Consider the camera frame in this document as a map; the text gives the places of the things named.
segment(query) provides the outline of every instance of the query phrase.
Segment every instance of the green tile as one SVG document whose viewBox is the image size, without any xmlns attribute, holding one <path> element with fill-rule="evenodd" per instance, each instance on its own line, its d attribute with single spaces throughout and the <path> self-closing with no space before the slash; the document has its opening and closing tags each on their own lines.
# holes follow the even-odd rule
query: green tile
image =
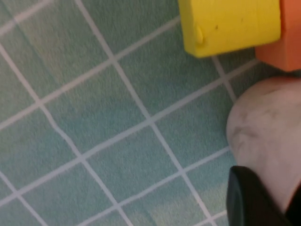
<svg viewBox="0 0 301 226">
<path fill-rule="evenodd" d="M 20 29 L 24 36 L 12 31 L 4 46 L 40 97 L 107 58 L 73 0 L 55 0 Z"/>
<path fill-rule="evenodd" d="M 0 208 L 1 226 L 41 226 L 37 219 L 20 203 L 13 200 Z"/>
<path fill-rule="evenodd" d="M 19 27 L 1 37 L 0 40 L 38 96 L 44 97 L 62 85 L 48 70 Z"/>
<path fill-rule="evenodd" d="M 118 202 L 177 171 L 151 128 L 92 156 L 89 163 Z"/>
<path fill-rule="evenodd" d="M 127 224 L 124 219 L 122 219 L 121 215 L 115 211 L 91 224 L 88 224 L 88 226 L 127 226 Z"/>
<path fill-rule="evenodd" d="M 217 226 L 229 226 L 228 218 L 227 216 L 222 216 L 215 220 Z"/>
<path fill-rule="evenodd" d="M 113 53 L 179 15 L 175 0 L 83 1 Z"/>
<path fill-rule="evenodd" d="M 48 226 L 72 226 L 111 206 L 109 199 L 82 165 L 24 195 Z"/>
<path fill-rule="evenodd" d="M 2 0 L 2 2 L 6 5 L 7 9 L 14 16 L 26 10 L 35 3 L 38 3 L 39 1 L 40 0 Z"/>
<path fill-rule="evenodd" d="M 120 64 L 151 114 L 219 77 L 210 58 L 196 59 L 185 53 L 180 25 L 124 57 Z"/>
<path fill-rule="evenodd" d="M 205 93 L 157 122 L 183 167 L 226 147 L 226 123 L 232 101 L 224 86 Z"/>
<path fill-rule="evenodd" d="M 258 81 L 282 74 L 284 73 L 279 69 L 266 65 L 264 63 L 259 63 L 258 65 L 247 70 L 241 75 L 234 77 L 230 81 L 230 83 L 235 95 L 238 97 Z"/>
<path fill-rule="evenodd" d="M 17 189 L 75 157 L 40 110 L 0 131 L 0 144 L 0 170 Z"/>
<path fill-rule="evenodd" d="M 8 12 L 3 2 L 0 1 L 0 26 L 3 26 L 10 19 L 12 19 L 10 13 Z"/>
<path fill-rule="evenodd" d="M 229 170 L 235 164 L 232 154 L 228 152 L 187 173 L 211 215 L 226 209 Z"/>
<path fill-rule="evenodd" d="M 0 122 L 34 103 L 9 65 L 0 56 Z"/>
<path fill-rule="evenodd" d="M 47 104 L 81 152 L 144 120 L 113 67 Z"/>
<path fill-rule="evenodd" d="M 229 73 L 250 60 L 255 59 L 254 48 L 238 50 L 218 56 L 225 73 Z"/>
<path fill-rule="evenodd" d="M 182 178 L 175 179 L 123 209 L 135 226 L 191 226 L 205 219 Z"/>
<path fill-rule="evenodd" d="M 11 194 L 11 190 L 4 183 L 4 181 L 0 179 L 0 200 L 9 196 L 10 194 Z"/>
</svg>

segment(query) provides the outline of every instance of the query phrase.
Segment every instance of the white grout line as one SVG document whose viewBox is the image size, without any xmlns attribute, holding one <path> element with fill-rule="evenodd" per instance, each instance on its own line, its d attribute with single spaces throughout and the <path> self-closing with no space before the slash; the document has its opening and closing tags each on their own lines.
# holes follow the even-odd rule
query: white grout line
<svg viewBox="0 0 301 226">
<path fill-rule="evenodd" d="M 245 70 L 248 70 L 248 69 L 252 68 L 256 64 L 258 64 L 258 61 L 257 60 L 252 60 L 252 61 L 248 62 L 247 64 L 239 67 L 234 72 L 229 73 L 227 76 L 228 76 L 229 79 L 233 78 L 233 77 L 241 74 Z M 91 157 L 93 154 L 97 153 L 98 151 L 101 151 L 101 150 L 111 146 L 112 144 L 114 144 L 114 143 L 130 136 L 131 134 L 140 131 L 141 129 L 149 126 L 152 122 L 156 122 L 156 121 L 160 120 L 161 118 L 167 116 L 168 114 L 176 111 L 177 109 L 180 109 L 181 107 L 185 106 L 189 102 L 191 102 L 194 99 L 200 97 L 202 94 L 205 94 L 206 92 L 209 92 L 210 90 L 218 87 L 221 84 L 222 84 L 221 79 L 217 79 L 217 80 L 213 81 L 212 83 L 208 84 L 207 86 L 204 86 L 203 88 L 195 91 L 194 93 L 188 95 L 187 97 L 185 97 L 185 98 L 179 100 L 178 102 L 174 103 L 173 105 L 169 106 L 165 110 L 155 114 L 149 120 L 141 122 L 138 125 L 133 126 L 132 128 L 129 128 L 128 130 L 125 130 L 125 131 L 121 132 L 120 134 L 110 138 L 109 140 L 95 146 L 91 150 L 84 153 L 83 157 L 85 159 Z M 6 126 L 10 125 L 11 123 L 23 118 L 24 116 L 28 115 L 32 111 L 36 110 L 38 107 L 39 106 L 37 104 L 33 104 L 31 107 L 28 107 L 25 110 L 21 111 L 20 113 L 16 114 L 15 116 L 9 118 L 9 120 L 4 121 L 3 123 L 0 124 L 0 130 L 5 128 Z M 29 185 L 21 188 L 19 191 L 20 191 L 20 193 L 24 194 L 24 193 L 38 187 L 39 185 L 49 181 L 50 179 L 56 177 L 57 175 L 65 172 L 66 170 L 72 168 L 74 165 L 76 165 L 78 163 L 80 163 L 80 160 L 79 159 L 74 159 L 74 160 L 62 165 L 61 167 L 55 169 L 54 171 L 52 171 L 52 172 L 42 176 L 41 178 L 35 180 L 34 182 L 30 183 Z M 0 206 L 10 202 L 14 198 L 15 198 L 15 196 L 10 195 L 10 196 L 0 200 Z"/>
<path fill-rule="evenodd" d="M 96 73 L 101 72 L 102 70 L 104 70 L 107 66 L 111 65 L 112 61 L 111 60 L 107 60 L 101 64 L 99 64 L 98 66 L 96 66 L 95 68 L 91 69 L 90 71 L 84 73 L 83 75 L 79 76 L 78 78 L 76 78 L 75 80 L 71 81 L 70 83 L 67 83 L 66 85 L 62 86 L 61 88 L 59 88 L 58 90 L 52 92 L 51 94 L 47 95 L 46 97 L 44 97 L 43 99 L 41 99 L 41 103 L 42 104 L 46 104 L 49 101 L 59 97 L 61 94 L 63 94 L 64 92 L 67 92 L 68 90 L 76 87 L 77 85 L 81 84 L 82 82 L 86 81 L 87 79 L 89 79 L 90 77 L 92 77 L 93 75 L 95 75 Z M 241 73 L 245 72 L 246 70 L 254 67 L 255 65 L 257 65 L 259 63 L 259 61 L 257 59 L 251 60 L 250 62 L 240 66 L 239 68 L 235 69 L 234 71 L 226 74 L 226 79 L 230 80 L 232 78 L 234 78 L 235 76 L 240 75 Z M 208 85 L 202 87 L 201 89 L 193 92 L 192 94 L 186 96 L 185 98 L 181 99 L 180 101 L 176 102 L 175 104 L 169 106 L 168 108 L 164 109 L 163 111 L 155 114 L 152 119 L 153 121 L 157 121 L 161 118 L 163 118 L 164 116 L 170 114 L 171 112 L 177 110 L 178 108 L 186 105 L 187 103 L 189 103 L 190 101 L 198 98 L 199 96 L 201 96 L 202 94 L 209 92 L 210 90 L 218 87 L 219 85 L 221 85 L 223 83 L 223 80 L 221 78 L 209 83 Z M 5 127 L 13 124 L 14 122 L 22 119 L 23 117 L 29 115 L 31 112 L 33 112 L 34 110 L 38 109 L 39 106 L 37 105 L 37 103 L 32 104 L 31 106 L 25 108 L 24 110 L 20 111 L 19 113 L 17 113 L 16 115 L 10 117 L 9 119 L 3 121 L 0 123 L 0 130 L 4 129 Z"/>
<path fill-rule="evenodd" d="M 248 63 L 234 69 L 232 72 L 228 73 L 226 75 L 226 79 L 231 80 L 235 76 L 244 73 L 245 71 L 255 67 L 256 65 L 258 65 L 259 63 L 260 63 L 260 61 L 258 59 L 253 59 L 253 60 L 249 61 Z"/>
<path fill-rule="evenodd" d="M 118 74 L 120 75 L 121 79 L 123 80 L 125 86 L 127 87 L 127 90 L 129 91 L 129 93 L 131 94 L 132 98 L 134 99 L 134 101 L 136 102 L 137 106 L 139 107 L 139 109 L 141 110 L 142 114 L 144 115 L 144 117 L 148 120 L 150 119 L 150 114 L 148 113 L 148 111 L 146 110 L 145 106 L 143 105 L 141 99 L 138 97 L 136 91 L 134 90 L 132 84 L 130 83 L 129 79 L 127 78 L 127 76 L 125 75 L 123 69 L 121 68 L 120 64 L 118 63 L 118 61 L 115 59 L 109 45 L 107 44 L 107 42 L 105 41 L 104 37 L 102 36 L 102 34 L 100 33 L 100 31 L 98 30 L 97 26 L 95 25 L 93 19 L 91 18 L 91 16 L 89 15 L 88 11 L 86 10 L 85 6 L 82 4 L 81 0 L 75 0 L 75 2 L 77 3 L 80 11 L 82 12 L 84 18 L 86 19 L 87 23 L 89 24 L 92 32 L 94 33 L 94 35 L 96 36 L 96 38 L 98 39 L 99 43 L 101 44 L 102 48 L 104 49 L 105 53 L 107 54 L 107 56 L 109 57 L 110 60 L 113 61 L 113 65 L 115 67 L 115 69 L 117 70 Z M 202 211 L 204 212 L 205 216 L 207 218 L 211 218 L 211 215 L 208 211 L 208 209 L 206 208 L 205 204 L 203 203 L 203 201 L 201 200 L 199 194 L 197 193 L 197 191 L 195 190 L 195 188 L 193 187 L 192 183 L 190 182 L 189 178 L 187 177 L 187 175 L 185 174 L 185 172 L 183 171 L 182 166 L 180 165 L 180 163 L 178 162 L 176 156 L 174 155 L 174 153 L 172 152 L 172 150 L 170 149 L 170 147 L 168 146 L 167 142 L 165 141 L 165 139 L 163 138 L 162 134 L 160 133 L 160 131 L 158 130 L 157 126 L 152 123 L 150 125 L 153 129 L 153 131 L 155 132 L 156 136 L 158 137 L 159 141 L 162 143 L 162 145 L 164 146 L 167 154 L 170 156 L 172 162 L 174 163 L 174 165 L 176 166 L 176 168 L 179 170 L 179 172 L 181 173 L 181 176 L 183 177 L 184 181 L 186 182 L 187 186 L 189 187 L 190 191 L 192 192 L 193 196 L 195 197 L 196 201 L 198 202 L 199 206 L 201 207 Z M 215 224 L 215 222 L 212 220 L 210 221 L 211 224 L 213 226 L 217 226 Z"/>
<path fill-rule="evenodd" d="M 225 74 L 225 71 L 224 71 L 224 69 L 222 67 L 222 64 L 221 64 L 220 60 L 218 59 L 217 56 L 213 56 L 211 58 L 213 60 L 213 63 L 215 65 L 215 68 L 216 68 L 218 74 L 220 75 L 220 77 L 223 80 L 223 83 L 224 83 L 224 85 L 225 85 L 225 87 L 226 87 L 226 89 L 228 91 L 228 94 L 229 94 L 232 102 L 235 103 L 237 97 L 236 97 L 236 95 L 235 95 L 235 93 L 234 93 L 234 91 L 232 89 L 232 86 L 230 85 L 229 81 L 226 79 L 226 74 Z"/>
<path fill-rule="evenodd" d="M 33 16 L 35 13 L 37 13 L 38 11 L 40 11 L 42 8 L 44 8 L 45 6 L 47 6 L 49 3 L 53 2 L 53 1 L 54 0 L 40 1 L 40 2 L 36 3 L 35 5 L 33 5 L 32 7 L 25 10 L 24 12 L 15 16 L 15 18 L 11 19 L 10 21 L 8 21 L 5 25 L 3 25 L 0 28 L 0 37 L 3 36 L 4 34 L 8 33 L 9 31 L 11 31 L 12 29 L 14 29 L 14 27 L 17 24 L 19 24 L 19 23 L 23 22 L 24 20 L 28 19 L 29 17 Z"/>
<path fill-rule="evenodd" d="M 200 161 L 198 161 L 198 162 L 196 162 L 196 163 L 194 163 L 194 164 L 192 164 L 192 165 L 190 165 L 190 166 L 184 168 L 183 171 L 187 173 L 187 172 L 189 172 L 189 171 L 191 171 L 191 170 L 193 170 L 193 169 L 195 169 L 195 168 L 197 168 L 197 167 L 199 167 L 199 166 L 201 166 L 201 165 L 203 165 L 203 164 L 206 164 L 206 163 L 208 163 L 208 162 L 210 162 L 210 161 L 213 161 L 214 159 L 216 159 L 216 158 L 222 156 L 223 154 L 227 153 L 228 151 L 229 151 L 229 147 L 223 148 L 223 149 L 217 151 L 216 153 L 214 153 L 214 154 L 212 154 L 212 155 L 210 155 L 210 156 L 208 156 L 208 157 L 206 157 L 206 158 L 204 158 L 204 159 L 202 159 L 202 160 L 200 160 Z M 133 195 L 133 196 L 131 196 L 131 197 L 129 197 L 129 198 L 123 200 L 123 201 L 121 201 L 121 202 L 118 204 L 118 206 L 119 206 L 119 207 L 123 207 L 123 206 L 125 206 L 125 205 L 128 205 L 128 204 L 131 203 L 131 202 L 134 202 L 134 201 L 136 201 L 136 200 L 138 200 L 138 199 L 141 199 L 141 198 L 143 198 L 144 196 L 146 196 L 146 195 L 150 194 L 151 192 L 155 191 L 155 190 L 158 189 L 159 187 L 161 187 L 161 186 L 163 186 L 163 185 L 165 185 L 165 184 L 171 182 L 172 180 L 174 180 L 174 179 L 176 179 L 176 178 L 178 178 L 178 177 L 180 177 L 180 176 L 182 176 L 182 173 L 178 171 L 178 172 L 176 172 L 176 173 L 174 173 L 174 174 L 172 174 L 172 175 L 166 177 L 165 179 L 163 179 L 163 180 L 161 180 L 161 181 L 155 183 L 154 185 L 148 187 L 148 188 L 145 189 L 144 191 L 142 191 L 142 192 L 140 192 L 140 193 L 138 193 L 138 194 L 136 194 L 136 195 Z M 93 221 L 95 221 L 95 220 L 97 220 L 97 219 L 99 219 L 99 218 L 101 218 L 101 217 L 103 217 L 103 216 L 105 216 L 105 215 L 111 213 L 111 212 L 114 211 L 114 210 L 116 210 L 115 207 L 109 208 L 109 210 L 105 210 L 105 211 L 103 211 L 103 212 L 101 212 L 101 213 L 99 213 L 99 214 L 97 214 L 97 215 L 95 215 L 95 216 L 93 216 L 93 217 L 91 217 L 91 218 L 85 220 L 84 222 L 91 223 L 91 222 L 93 222 Z M 81 224 L 79 224 L 78 226 L 86 225 L 87 223 L 84 223 L 84 222 L 81 223 Z"/>
<path fill-rule="evenodd" d="M 152 40 L 153 38 L 156 37 L 156 35 L 160 35 L 162 32 L 172 28 L 174 25 L 176 25 L 178 23 L 179 17 L 174 18 L 173 20 L 167 22 L 165 25 L 163 25 L 162 27 L 158 28 L 157 30 L 155 30 L 153 33 L 145 36 L 144 38 L 142 38 L 140 41 L 138 41 L 137 43 L 133 44 L 132 46 L 124 49 L 123 51 L 121 51 L 120 53 L 118 53 L 116 55 L 116 59 L 120 59 L 123 56 L 125 56 L 125 54 L 130 53 L 134 50 L 136 50 L 138 47 L 140 47 L 142 44 L 147 43 L 148 41 Z M 233 77 L 243 73 L 244 71 L 254 67 L 256 64 L 258 64 L 259 61 L 257 59 L 251 60 L 250 62 L 246 63 L 245 65 L 242 65 L 241 67 L 235 69 L 234 71 L 230 72 L 229 74 L 226 75 L 226 79 L 230 80 Z M 78 86 L 79 84 L 83 83 L 84 81 L 88 80 L 89 78 L 91 78 L 92 76 L 94 76 L 96 73 L 101 72 L 102 70 L 104 70 L 106 67 L 110 66 L 112 64 L 111 60 L 107 60 L 101 64 L 99 64 L 98 66 L 96 66 L 95 68 L 91 69 L 90 71 L 80 75 L 78 78 L 76 78 L 75 80 L 63 85 L 61 88 L 57 89 L 56 91 L 52 92 L 51 94 L 47 95 L 46 97 L 41 99 L 41 103 L 42 104 L 46 104 L 49 101 L 58 98 L 60 95 L 62 95 L 64 92 L 67 92 L 68 90 Z M 210 89 L 210 86 L 218 86 L 222 84 L 222 80 L 217 79 L 216 81 L 210 83 L 209 85 L 205 86 L 208 89 Z M 185 99 L 187 98 L 191 98 L 191 100 L 194 99 L 195 95 L 196 97 L 199 97 L 200 95 L 202 95 L 202 93 L 199 93 L 200 91 L 202 92 L 206 92 L 205 89 L 200 89 L 192 94 L 190 94 L 189 96 L 187 96 L 186 98 L 184 98 L 182 101 L 185 102 Z M 160 117 L 159 114 L 166 114 L 166 112 L 168 111 L 172 111 L 172 108 L 169 107 L 165 110 L 163 110 L 162 112 L 156 114 L 157 117 Z M 34 103 L 33 105 L 27 107 L 26 109 L 22 110 L 21 112 L 17 113 L 16 115 L 10 117 L 9 119 L 7 119 L 6 121 L 3 121 L 0 123 L 0 130 L 4 129 L 5 127 L 13 124 L 15 121 L 27 116 L 28 114 L 30 114 L 31 112 L 33 112 L 34 110 L 36 110 L 38 108 L 38 105 L 36 103 Z"/>
<path fill-rule="evenodd" d="M 102 180 L 98 177 L 98 175 L 94 172 L 94 170 L 90 167 L 88 162 L 82 157 L 81 153 L 71 140 L 71 138 L 63 131 L 61 128 L 58 127 L 56 122 L 54 121 L 52 115 L 50 112 L 46 109 L 46 107 L 40 102 L 38 95 L 34 92 L 28 81 L 25 79 L 25 77 L 22 75 L 22 73 L 19 71 L 15 63 L 12 61 L 6 50 L 3 48 L 3 46 L 0 44 L 0 54 L 3 56 L 3 58 L 6 60 L 12 71 L 16 74 L 17 78 L 20 80 L 20 82 L 23 84 L 23 86 L 26 88 L 26 90 L 29 92 L 31 97 L 36 101 L 36 103 L 39 105 L 40 109 L 43 111 L 47 119 L 49 120 L 50 125 L 53 127 L 53 129 L 67 142 L 67 144 L 70 146 L 71 150 L 74 152 L 74 154 L 80 159 L 80 162 L 85 166 L 87 171 L 90 173 L 90 175 L 96 180 L 98 185 L 102 188 L 104 193 L 107 195 L 107 197 L 110 199 L 110 201 L 113 203 L 114 206 L 117 206 L 117 201 L 109 191 L 109 189 L 105 186 L 105 184 L 102 182 Z M 120 215 L 124 218 L 124 220 L 128 223 L 129 226 L 133 226 L 130 220 L 126 217 L 125 213 L 121 208 L 118 209 Z"/>
<path fill-rule="evenodd" d="M 196 224 L 196 225 L 194 225 L 194 226 L 203 226 L 203 225 L 205 225 L 205 224 L 207 224 L 207 223 L 210 223 L 210 220 L 216 220 L 216 219 L 218 219 L 218 218 L 220 218 L 220 217 L 225 216 L 226 214 L 227 214 L 227 211 L 224 210 L 224 211 L 222 211 L 222 212 L 220 212 L 220 213 L 218 213 L 218 214 L 212 216 L 211 219 L 206 219 L 206 220 L 204 220 L 204 221 L 202 221 L 202 222 L 200 222 L 200 223 L 198 223 L 198 224 Z"/>
<path fill-rule="evenodd" d="M 133 52 L 134 50 L 138 49 L 140 46 L 144 45 L 145 43 L 149 42 L 150 40 L 156 38 L 160 34 L 170 30 L 171 28 L 175 27 L 177 24 L 180 23 L 180 16 L 176 16 L 174 19 L 170 20 L 163 26 L 156 29 L 154 32 L 148 34 L 144 38 L 140 39 L 138 42 L 134 43 L 133 45 L 127 47 L 120 53 L 116 54 L 115 59 L 120 60 L 124 56 L 128 55 L 129 53 Z"/>
<path fill-rule="evenodd" d="M 96 220 L 112 213 L 115 210 L 116 210 L 116 208 L 114 206 L 112 206 L 112 207 L 104 210 L 103 212 L 100 212 L 100 213 L 96 214 L 95 216 L 85 220 L 84 222 L 82 222 L 82 223 L 80 223 L 79 225 L 76 225 L 76 226 L 87 226 L 88 224 L 90 224 L 90 223 L 92 223 L 92 222 L 94 222 L 94 221 L 96 221 Z"/>
<path fill-rule="evenodd" d="M 39 106 L 37 103 L 32 104 L 31 106 L 25 108 L 24 110 L 20 111 L 19 113 L 15 114 L 14 116 L 8 118 L 7 120 L 0 123 L 0 130 L 10 126 L 14 122 L 24 118 L 25 116 L 29 115 L 31 112 L 38 109 Z"/>
<path fill-rule="evenodd" d="M 208 157 L 206 157 L 206 158 L 204 158 L 204 159 L 202 159 L 202 160 L 200 160 L 200 161 L 198 161 L 198 162 L 196 162 L 196 163 L 193 163 L 193 164 L 191 164 L 190 166 L 186 167 L 186 168 L 184 169 L 184 172 L 187 173 L 187 172 L 189 172 L 189 171 L 191 171 L 191 170 L 193 170 L 193 169 L 195 169 L 195 168 L 197 168 L 197 167 L 199 167 L 199 166 L 201 166 L 201 165 L 204 165 L 204 164 L 206 164 L 207 162 L 210 162 L 210 161 L 212 161 L 213 159 L 216 159 L 216 158 L 222 156 L 223 154 L 227 153 L 229 150 L 230 150 L 229 147 L 225 147 L 225 148 L 223 148 L 223 149 L 221 149 L 221 150 L 215 152 L 214 154 L 212 154 L 212 155 L 210 155 L 210 156 L 208 156 Z"/>
<path fill-rule="evenodd" d="M 157 37 L 158 35 L 160 35 L 164 31 L 167 31 L 168 29 L 172 28 L 173 26 L 175 26 L 179 22 L 179 19 L 180 18 L 177 16 L 176 18 L 174 18 L 171 21 L 167 22 L 162 27 L 156 29 L 153 33 L 143 37 L 137 43 L 134 43 L 133 45 L 125 48 L 123 51 L 121 51 L 120 53 L 117 54 L 118 59 L 124 57 L 125 54 L 129 54 L 130 52 L 136 50 L 141 45 L 143 45 L 143 44 L 149 42 L 150 40 L 154 39 L 155 37 Z M 51 100 L 53 100 L 55 98 L 58 98 L 63 93 L 69 91 L 70 89 L 72 89 L 72 88 L 78 86 L 79 84 L 83 83 L 84 81 L 88 80 L 89 78 L 91 78 L 95 74 L 101 72 L 102 70 L 104 70 L 105 68 L 110 66 L 111 64 L 112 64 L 111 60 L 106 60 L 105 62 L 100 63 L 98 66 L 94 67 L 90 71 L 80 75 L 78 78 L 76 78 L 73 81 L 63 85 L 61 88 L 55 90 L 54 92 L 48 94 L 46 97 L 42 98 L 41 103 L 43 105 L 45 105 L 46 103 L 50 102 Z M 33 112 L 37 108 L 38 108 L 38 105 L 35 103 L 34 106 L 30 106 L 30 107 L 22 110 L 21 112 L 17 113 L 16 115 L 12 116 L 11 118 L 7 119 L 6 121 L 0 123 L 0 130 L 2 130 L 5 127 L 11 125 L 15 121 L 27 116 L 28 114 L 30 114 L 31 112 Z"/>
<path fill-rule="evenodd" d="M 46 222 L 39 216 L 39 214 L 28 204 L 28 202 L 21 195 L 18 194 L 15 187 L 1 171 L 0 171 L 0 178 L 9 187 L 9 189 L 13 192 L 13 194 L 15 194 L 16 198 L 23 204 L 23 206 L 36 218 L 36 220 L 42 226 L 48 226 Z"/>
<path fill-rule="evenodd" d="M 72 88 L 78 86 L 79 84 L 83 83 L 84 81 L 88 80 L 89 78 L 91 78 L 95 74 L 101 72 L 102 70 L 104 70 L 105 68 L 110 66 L 111 64 L 112 64 L 112 61 L 110 61 L 110 60 L 106 60 L 106 61 L 102 62 L 101 64 L 94 67 L 90 71 L 80 75 L 79 77 L 77 77 L 73 81 L 63 85 L 61 88 L 57 89 L 56 91 L 54 91 L 54 92 L 50 93 L 49 95 L 47 95 L 46 97 L 42 98 L 41 103 L 46 104 L 49 101 L 51 101 L 55 98 L 58 98 L 63 93 L 69 91 L 70 89 L 72 89 Z"/>
</svg>

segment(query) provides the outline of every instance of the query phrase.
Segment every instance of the orange block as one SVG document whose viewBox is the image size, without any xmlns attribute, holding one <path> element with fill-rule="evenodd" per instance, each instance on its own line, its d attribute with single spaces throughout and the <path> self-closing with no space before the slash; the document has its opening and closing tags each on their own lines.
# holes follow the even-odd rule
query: orange block
<svg viewBox="0 0 301 226">
<path fill-rule="evenodd" d="M 289 72 L 301 69 L 301 0 L 280 0 L 280 6 L 281 39 L 256 47 L 256 57 Z"/>
</svg>

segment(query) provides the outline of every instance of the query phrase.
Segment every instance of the black plastic piece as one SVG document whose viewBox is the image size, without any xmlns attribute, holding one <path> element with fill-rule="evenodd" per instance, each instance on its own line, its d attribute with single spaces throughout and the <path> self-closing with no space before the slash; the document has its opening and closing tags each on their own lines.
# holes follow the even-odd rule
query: black plastic piece
<svg viewBox="0 0 301 226">
<path fill-rule="evenodd" d="M 227 212 L 229 226 L 292 226 L 247 167 L 230 169 Z"/>
</svg>

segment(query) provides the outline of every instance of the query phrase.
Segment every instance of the toy block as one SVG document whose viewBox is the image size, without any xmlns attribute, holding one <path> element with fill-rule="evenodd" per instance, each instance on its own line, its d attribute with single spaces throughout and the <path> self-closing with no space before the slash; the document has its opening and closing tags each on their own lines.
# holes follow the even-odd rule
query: toy block
<svg viewBox="0 0 301 226">
<path fill-rule="evenodd" d="M 279 0 L 179 0 L 185 50 L 206 57 L 279 40 Z"/>
<path fill-rule="evenodd" d="M 301 69 L 301 1 L 280 0 L 282 34 L 277 42 L 256 47 L 256 57 L 284 71 Z"/>
</svg>

